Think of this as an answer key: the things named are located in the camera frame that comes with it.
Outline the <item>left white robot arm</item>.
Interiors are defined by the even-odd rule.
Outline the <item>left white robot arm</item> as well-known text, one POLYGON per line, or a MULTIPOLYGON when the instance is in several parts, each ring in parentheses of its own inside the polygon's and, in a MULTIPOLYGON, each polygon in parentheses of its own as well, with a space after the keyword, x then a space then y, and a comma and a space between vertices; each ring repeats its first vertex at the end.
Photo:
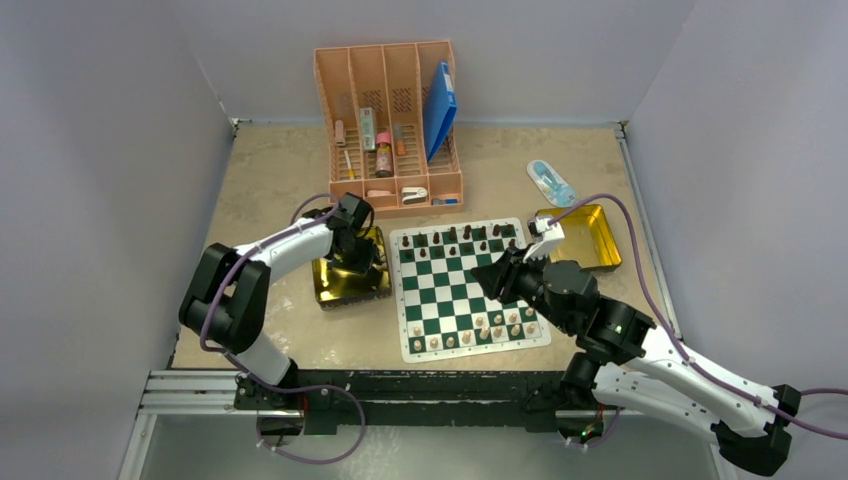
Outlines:
POLYGON ((299 385, 296 362, 263 331, 270 287, 318 259, 356 274, 375 271, 379 261, 367 236, 374 208, 352 193, 329 198, 331 206, 322 209, 301 204, 288 226, 263 239, 208 246, 178 311, 179 323, 198 335, 201 349, 224 355, 251 376, 275 409, 292 405, 299 385))

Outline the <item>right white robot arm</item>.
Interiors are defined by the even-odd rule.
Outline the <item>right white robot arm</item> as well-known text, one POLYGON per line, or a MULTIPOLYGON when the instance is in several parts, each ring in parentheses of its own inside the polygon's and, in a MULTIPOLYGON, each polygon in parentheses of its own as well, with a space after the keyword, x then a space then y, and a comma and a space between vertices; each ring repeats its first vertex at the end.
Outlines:
POLYGON ((760 385, 692 352, 646 314, 601 294, 575 261, 525 261, 509 248, 471 274, 487 298, 523 301, 575 339, 579 351, 557 392, 565 404, 595 401, 651 415, 712 442, 752 474, 770 477, 786 462, 785 417, 799 409, 797 389, 760 385))

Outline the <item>green white chess board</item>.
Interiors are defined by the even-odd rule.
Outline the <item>green white chess board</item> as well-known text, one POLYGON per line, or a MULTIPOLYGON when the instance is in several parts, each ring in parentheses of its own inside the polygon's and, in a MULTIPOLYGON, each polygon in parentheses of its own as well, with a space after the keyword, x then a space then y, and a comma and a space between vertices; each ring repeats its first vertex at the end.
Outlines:
POLYGON ((497 260, 504 251, 526 244, 522 225, 517 218, 482 220, 470 223, 423 226, 394 230, 389 235, 390 272, 396 301, 400 349, 408 364, 449 358, 490 354, 502 351, 548 346, 551 332, 537 315, 525 315, 526 302, 502 304, 483 295, 470 270, 497 260), (508 318, 518 315, 515 324, 522 326, 522 337, 511 338, 508 318), (503 323, 494 325, 501 314, 503 323), (482 316, 491 329, 490 338, 481 340, 481 328, 474 325, 482 316), (537 323, 534 335, 525 334, 525 324, 537 323), (421 323, 423 335, 414 336, 413 326, 421 323), (496 327, 503 328, 500 338, 493 336, 496 327), (464 331, 472 330, 474 338, 467 345, 461 341, 464 331), (430 336, 442 337, 443 349, 428 350, 430 336), (446 339, 456 336, 456 346, 448 348, 446 339), (412 342, 420 339, 421 352, 412 351, 412 342))

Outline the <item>left gold tin tray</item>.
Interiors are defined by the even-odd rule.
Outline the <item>left gold tin tray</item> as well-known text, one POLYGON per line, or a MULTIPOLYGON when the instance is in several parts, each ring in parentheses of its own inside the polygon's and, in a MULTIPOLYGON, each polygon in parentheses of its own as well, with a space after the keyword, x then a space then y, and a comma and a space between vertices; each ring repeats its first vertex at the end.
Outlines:
POLYGON ((385 236, 380 227, 373 227, 365 238, 374 242, 377 252, 372 268, 366 273, 331 268, 325 258, 312 261, 314 298, 322 310, 328 311, 392 296, 385 236))

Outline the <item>gold tin tray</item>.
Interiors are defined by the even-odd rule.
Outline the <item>gold tin tray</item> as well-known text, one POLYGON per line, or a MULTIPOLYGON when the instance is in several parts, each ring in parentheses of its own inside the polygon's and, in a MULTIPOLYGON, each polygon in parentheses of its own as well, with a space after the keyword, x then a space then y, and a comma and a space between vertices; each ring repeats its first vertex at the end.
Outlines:
POLYGON ((322 310, 328 311, 392 296, 385 236, 380 227, 373 227, 365 238, 374 242, 377 252, 372 268, 366 273, 331 268, 325 258, 312 261, 314 298, 322 310))
POLYGON ((560 220, 565 239, 550 254, 553 262, 575 261, 592 272, 612 272, 622 264, 603 207, 589 204, 560 220))

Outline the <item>white stapler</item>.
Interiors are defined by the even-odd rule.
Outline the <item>white stapler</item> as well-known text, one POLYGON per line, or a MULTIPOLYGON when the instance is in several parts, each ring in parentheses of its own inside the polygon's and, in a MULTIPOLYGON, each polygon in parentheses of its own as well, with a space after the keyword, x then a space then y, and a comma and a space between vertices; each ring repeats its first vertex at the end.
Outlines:
POLYGON ((403 205, 423 203, 429 198, 429 192, 425 187, 403 187, 400 193, 403 205))

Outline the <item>right gold tin tray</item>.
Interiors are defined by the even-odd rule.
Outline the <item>right gold tin tray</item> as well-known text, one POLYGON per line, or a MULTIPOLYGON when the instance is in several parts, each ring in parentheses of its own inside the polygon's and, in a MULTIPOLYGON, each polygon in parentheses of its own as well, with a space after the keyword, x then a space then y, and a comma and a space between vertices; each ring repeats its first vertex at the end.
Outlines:
POLYGON ((575 261, 592 272, 612 272, 622 264, 603 207, 589 204, 560 220, 565 239, 550 254, 553 262, 575 261))

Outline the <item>blue white packaged item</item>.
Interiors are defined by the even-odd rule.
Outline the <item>blue white packaged item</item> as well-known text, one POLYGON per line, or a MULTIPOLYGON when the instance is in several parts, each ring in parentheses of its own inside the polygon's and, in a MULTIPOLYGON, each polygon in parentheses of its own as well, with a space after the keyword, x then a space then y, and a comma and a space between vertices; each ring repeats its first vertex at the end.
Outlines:
POLYGON ((532 160, 526 171, 546 200, 558 208, 570 208, 578 200, 576 190, 545 160, 532 160))

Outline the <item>brown bottle pink cap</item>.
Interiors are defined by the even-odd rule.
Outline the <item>brown bottle pink cap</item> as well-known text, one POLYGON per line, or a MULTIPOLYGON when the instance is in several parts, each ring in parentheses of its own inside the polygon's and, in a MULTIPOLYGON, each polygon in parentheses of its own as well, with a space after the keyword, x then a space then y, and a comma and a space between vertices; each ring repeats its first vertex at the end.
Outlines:
POLYGON ((381 131, 376 136, 375 176, 393 176, 392 136, 388 131, 381 131))

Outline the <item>white green box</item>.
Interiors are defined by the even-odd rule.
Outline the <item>white green box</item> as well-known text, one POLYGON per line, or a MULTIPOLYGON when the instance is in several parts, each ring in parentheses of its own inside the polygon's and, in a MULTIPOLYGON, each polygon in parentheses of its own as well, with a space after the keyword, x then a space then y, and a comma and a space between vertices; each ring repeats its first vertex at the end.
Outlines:
POLYGON ((367 152, 376 150, 376 115, 371 107, 359 109, 360 139, 362 149, 367 152))

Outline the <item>pink desk organizer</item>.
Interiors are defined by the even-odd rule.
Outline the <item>pink desk organizer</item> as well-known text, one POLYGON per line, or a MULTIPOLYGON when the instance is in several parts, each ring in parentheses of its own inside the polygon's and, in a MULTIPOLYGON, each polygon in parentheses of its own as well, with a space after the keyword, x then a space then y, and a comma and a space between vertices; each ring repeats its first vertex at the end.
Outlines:
POLYGON ((329 188, 380 220, 458 213, 464 178, 448 121, 430 96, 454 93, 447 40, 317 48, 313 71, 329 137, 329 188))

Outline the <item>blue folder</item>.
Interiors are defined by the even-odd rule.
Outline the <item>blue folder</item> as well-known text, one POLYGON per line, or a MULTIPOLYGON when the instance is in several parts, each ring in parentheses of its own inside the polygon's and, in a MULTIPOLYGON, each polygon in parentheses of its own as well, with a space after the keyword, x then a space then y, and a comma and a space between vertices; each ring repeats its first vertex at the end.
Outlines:
POLYGON ((427 163, 434 159, 445 142, 457 110, 452 71, 449 63, 441 60, 432 77, 422 116, 427 163))

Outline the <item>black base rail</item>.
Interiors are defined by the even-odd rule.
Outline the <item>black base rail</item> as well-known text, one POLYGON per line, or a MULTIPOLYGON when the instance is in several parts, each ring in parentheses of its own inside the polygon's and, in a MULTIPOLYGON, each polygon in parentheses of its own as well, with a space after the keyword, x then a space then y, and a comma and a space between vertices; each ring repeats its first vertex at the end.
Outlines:
POLYGON ((559 371, 316 370, 271 390, 240 375, 234 406, 292 411, 308 435, 342 425, 516 427, 585 442, 601 437, 615 409, 559 371))

